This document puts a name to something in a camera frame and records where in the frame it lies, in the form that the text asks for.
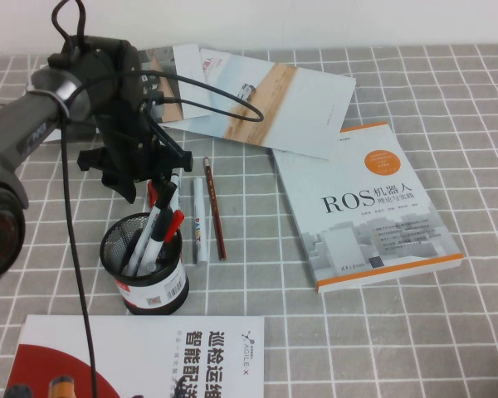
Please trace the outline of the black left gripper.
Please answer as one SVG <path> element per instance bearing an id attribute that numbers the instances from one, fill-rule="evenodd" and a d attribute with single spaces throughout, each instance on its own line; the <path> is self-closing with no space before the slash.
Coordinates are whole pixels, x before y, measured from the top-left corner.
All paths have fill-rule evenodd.
<path id="1" fill-rule="evenodd" d="M 149 179 L 153 187 L 163 187 L 175 168 L 193 169 L 192 153 L 156 123 L 152 110 L 150 102 L 133 106 L 122 99 L 110 101 L 95 114 L 104 146 L 78 157 L 82 171 L 101 170 L 102 184 L 129 204 L 136 199 L 134 181 Z"/>

